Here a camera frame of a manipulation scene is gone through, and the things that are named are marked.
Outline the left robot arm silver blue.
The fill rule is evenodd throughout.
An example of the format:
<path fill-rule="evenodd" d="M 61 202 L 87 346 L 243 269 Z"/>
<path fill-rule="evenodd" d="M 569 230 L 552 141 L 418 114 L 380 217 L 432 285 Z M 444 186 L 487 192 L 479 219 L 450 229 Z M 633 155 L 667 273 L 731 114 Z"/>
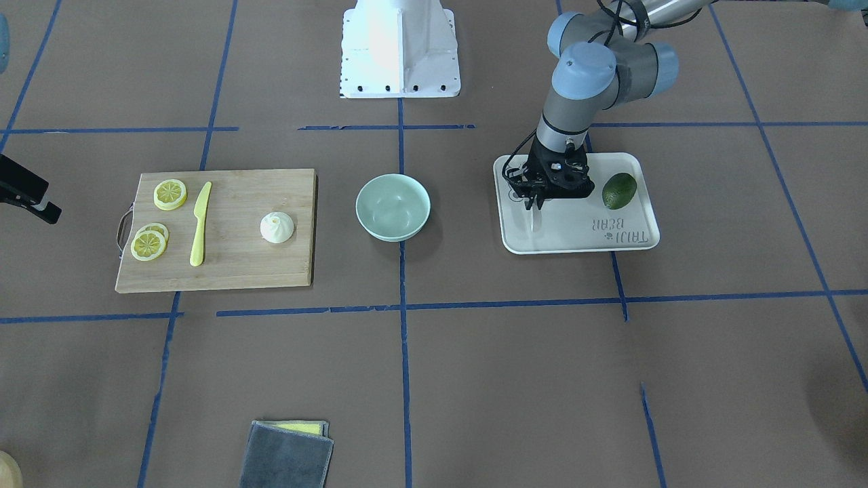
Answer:
<path fill-rule="evenodd" d="M 705 1 L 599 1 L 590 14 L 565 12 L 549 28 L 557 62 L 536 129 L 525 139 L 528 158 L 503 164 L 502 178 L 527 209 L 552 199 L 583 199 L 595 188 L 585 139 L 596 115 L 666 92 L 679 59 L 649 32 L 692 21 Z"/>

